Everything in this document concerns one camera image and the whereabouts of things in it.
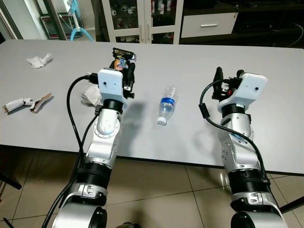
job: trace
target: bottle cap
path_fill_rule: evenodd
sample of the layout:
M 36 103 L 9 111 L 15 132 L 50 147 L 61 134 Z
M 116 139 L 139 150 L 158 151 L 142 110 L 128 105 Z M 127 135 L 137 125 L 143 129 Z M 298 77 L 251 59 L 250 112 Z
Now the bottle cap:
M 158 117 L 157 118 L 157 124 L 166 126 L 167 125 L 167 119 L 165 117 Z

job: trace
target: plastic water bottle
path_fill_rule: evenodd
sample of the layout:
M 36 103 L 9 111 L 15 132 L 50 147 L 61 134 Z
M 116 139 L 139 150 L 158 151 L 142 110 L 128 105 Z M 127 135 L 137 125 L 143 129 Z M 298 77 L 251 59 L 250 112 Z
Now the plastic water bottle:
M 159 115 L 157 118 L 157 123 L 159 125 L 163 125 L 163 126 L 167 125 L 167 121 L 173 115 L 176 101 L 177 101 L 176 88 L 170 85 L 165 89 L 164 96 L 161 99 Z

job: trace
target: white drawer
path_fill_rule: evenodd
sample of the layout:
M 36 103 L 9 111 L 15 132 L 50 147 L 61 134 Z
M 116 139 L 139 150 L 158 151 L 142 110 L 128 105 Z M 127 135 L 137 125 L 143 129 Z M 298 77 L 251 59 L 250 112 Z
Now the white drawer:
M 236 13 L 185 16 L 181 38 L 231 34 Z

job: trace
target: white table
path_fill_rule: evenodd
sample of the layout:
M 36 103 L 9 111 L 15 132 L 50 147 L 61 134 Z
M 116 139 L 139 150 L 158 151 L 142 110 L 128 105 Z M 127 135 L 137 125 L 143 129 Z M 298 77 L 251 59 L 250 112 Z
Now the white table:
M 224 76 L 236 71 L 264 75 L 268 84 L 249 108 L 255 142 L 266 169 L 304 174 L 304 52 L 274 47 L 137 45 L 43 40 L 9 40 L 0 45 L 0 105 L 23 97 L 54 99 L 38 114 L 28 109 L 6 115 L 0 112 L 0 144 L 77 152 L 70 124 L 67 90 L 74 79 L 98 72 L 113 60 L 112 48 L 137 54 L 134 92 L 123 113 L 123 135 L 118 155 L 135 159 L 222 166 L 217 129 L 198 108 L 203 88 L 213 80 L 216 67 Z M 51 63 L 32 69 L 26 58 L 51 53 Z M 179 92 L 168 125 L 158 126 L 158 105 L 164 88 L 173 84 Z M 71 108 L 82 133 L 94 108 L 81 104 L 84 83 L 72 93 Z M 207 94 L 211 118 L 221 120 L 217 101 Z M 92 133 L 85 143 L 88 148 Z

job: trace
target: table leg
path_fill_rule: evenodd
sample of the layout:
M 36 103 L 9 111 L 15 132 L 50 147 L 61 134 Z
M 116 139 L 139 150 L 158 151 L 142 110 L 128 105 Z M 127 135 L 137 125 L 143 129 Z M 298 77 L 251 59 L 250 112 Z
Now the table leg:
M 21 184 L 18 184 L 17 182 L 15 182 L 12 179 L 4 176 L 3 174 L 0 174 L 0 181 L 5 182 L 5 183 L 9 184 L 10 186 L 12 186 L 12 187 L 14 187 L 18 190 L 22 188 Z
M 9 228 L 14 228 L 13 225 L 6 218 L 3 218 L 3 220 L 9 226 Z
M 304 205 L 304 196 L 301 198 L 296 199 L 295 201 L 292 201 L 290 203 L 287 203 L 286 205 L 282 206 L 280 208 L 280 211 L 282 214 L 287 213 L 293 209 L 296 209 L 298 207 L 301 207 Z

